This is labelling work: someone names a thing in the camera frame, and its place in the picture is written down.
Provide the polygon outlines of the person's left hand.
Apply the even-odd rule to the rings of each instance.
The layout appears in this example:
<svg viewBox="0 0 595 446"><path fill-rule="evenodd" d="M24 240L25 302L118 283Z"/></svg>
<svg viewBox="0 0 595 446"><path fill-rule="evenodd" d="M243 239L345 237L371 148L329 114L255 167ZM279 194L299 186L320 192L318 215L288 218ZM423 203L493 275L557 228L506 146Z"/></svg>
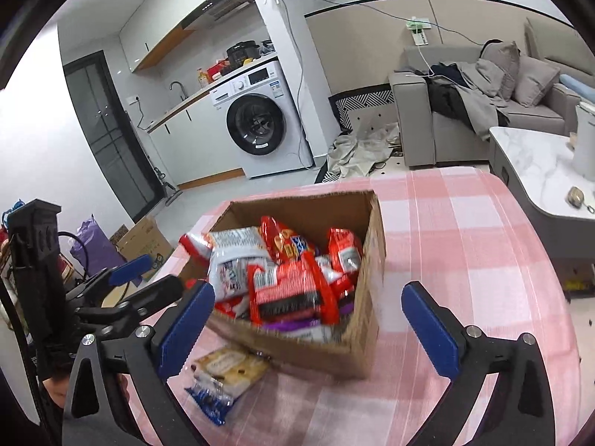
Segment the person's left hand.
<svg viewBox="0 0 595 446"><path fill-rule="evenodd" d="M128 381L125 375L118 375L118 381L120 387L125 396L125 400L130 400L128 389ZM54 401L54 403L61 409L65 408L65 401L67 400L68 384L70 383L69 375L58 375L52 378L45 379L42 384L46 389L48 396Z"/></svg>

